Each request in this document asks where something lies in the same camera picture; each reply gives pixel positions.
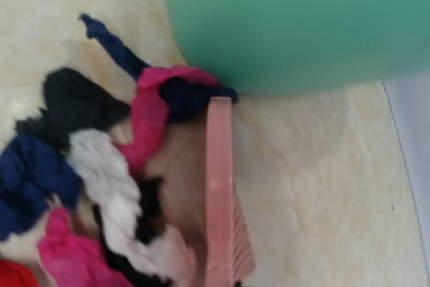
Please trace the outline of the pink plastic hand brush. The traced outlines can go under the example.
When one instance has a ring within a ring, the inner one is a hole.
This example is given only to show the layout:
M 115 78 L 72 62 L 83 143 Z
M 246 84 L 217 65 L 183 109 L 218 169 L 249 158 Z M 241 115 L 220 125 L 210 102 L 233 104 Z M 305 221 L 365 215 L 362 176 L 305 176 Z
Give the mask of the pink plastic hand brush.
M 204 285 L 230 287 L 255 270 L 245 217 L 234 184 L 232 101 L 210 100 L 206 119 L 206 241 Z

